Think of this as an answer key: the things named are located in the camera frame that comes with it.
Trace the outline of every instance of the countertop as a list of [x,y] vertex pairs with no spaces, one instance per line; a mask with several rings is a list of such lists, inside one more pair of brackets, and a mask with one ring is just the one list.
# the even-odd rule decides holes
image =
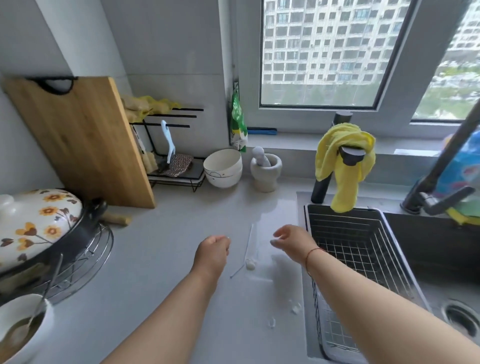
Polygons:
[[[32,363],[101,362],[189,272],[198,243],[211,234],[232,243],[191,363],[326,363],[307,356],[305,316],[291,311],[303,305],[301,267],[269,244],[277,228],[298,223],[297,192],[310,192],[313,183],[281,179],[270,194],[256,192],[249,176],[227,190],[207,181],[195,193],[161,185],[154,187],[156,209],[112,207],[133,222],[114,228],[111,255],[95,278],[55,306],[51,339]],[[359,196],[401,199],[408,190],[364,183]],[[243,263],[252,225],[248,255],[257,269],[230,278]]]

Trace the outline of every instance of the hand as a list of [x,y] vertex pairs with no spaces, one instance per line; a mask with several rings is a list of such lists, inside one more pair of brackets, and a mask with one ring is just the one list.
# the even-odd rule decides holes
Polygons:
[[295,262],[305,265],[305,258],[310,250],[318,248],[311,235],[300,226],[285,225],[274,232],[273,236],[278,239],[270,240],[270,243],[278,249],[282,249]]
[[212,281],[218,281],[227,263],[230,238],[225,235],[211,235],[198,245],[191,272],[198,273]]

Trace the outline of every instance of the glass pane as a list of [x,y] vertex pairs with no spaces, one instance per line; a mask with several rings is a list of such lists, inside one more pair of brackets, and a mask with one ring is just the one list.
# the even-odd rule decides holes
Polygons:
[[463,120],[480,97],[480,2],[473,1],[414,114]]
[[372,107],[410,0],[264,0],[262,105]]

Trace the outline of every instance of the cutting board handle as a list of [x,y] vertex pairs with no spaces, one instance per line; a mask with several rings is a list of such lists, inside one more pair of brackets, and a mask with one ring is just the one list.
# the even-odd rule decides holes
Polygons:
[[[48,92],[49,94],[62,96],[66,95],[72,90],[73,82],[78,80],[78,77],[34,77],[29,78],[29,80],[35,82],[42,90]],[[57,90],[52,85],[48,84],[47,81],[71,81],[71,83],[67,90]]]

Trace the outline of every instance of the bracelet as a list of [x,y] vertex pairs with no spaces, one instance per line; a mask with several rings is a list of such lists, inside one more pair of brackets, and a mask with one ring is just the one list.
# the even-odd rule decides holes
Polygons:
[[312,278],[312,275],[310,274],[310,272],[309,272],[308,269],[307,269],[308,256],[310,255],[311,252],[313,252],[314,250],[318,250],[318,249],[325,251],[325,249],[322,249],[322,248],[320,248],[320,247],[318,247],[318,248],[313,248],[312,250],[310,250],[310,251],[308,252],[307,256],[305,257],[305,270],[307,271],[308,275],[309,275],[311,278]]

